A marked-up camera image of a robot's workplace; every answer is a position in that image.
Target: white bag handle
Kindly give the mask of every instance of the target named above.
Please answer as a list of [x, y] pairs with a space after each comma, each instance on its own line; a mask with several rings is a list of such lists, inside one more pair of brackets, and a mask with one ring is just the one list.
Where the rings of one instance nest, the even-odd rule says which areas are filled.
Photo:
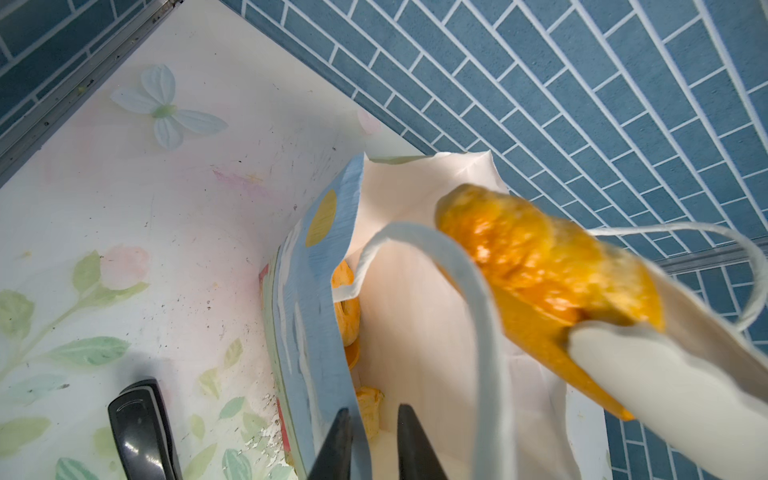
[[485, 278], [458, 243], [437, 230], [417, 223], [390, 223], [363, 247], [355, 281], [352, 285], [333, 289], [333, 302], [349, 300], [360, 294], [373, 258], [389, 240], [418, 247], [461, 289], [474, 321], [478, 347], [478, 413], [472, 477], [483, 480], [514, 479], [514, 424], [509, 378], [502, 357], [501, 320]]
[[730, 228], [713, 225], [711, 223], [701, 222], [676, 222], [664, 223], [661, 225], [648, 225], [646, 227], [602, 227], [587, 230], [587, 233], [594, 236], [600, 235], [628, 235], [630, 233], [647, 232], [671, 232], [672, 230], [705, 230], [729, 237], [736, 241], [744, 250], [750, 259], [754, 276], [754, 285], [750, 299], [741, 311], [741, 317], [733, 324], [739, 332], [743, 332], [752, 325], [763, 307], [768, 297], [768, 260], [766, 260], [763, 251], [755, 245], [749, 238]]

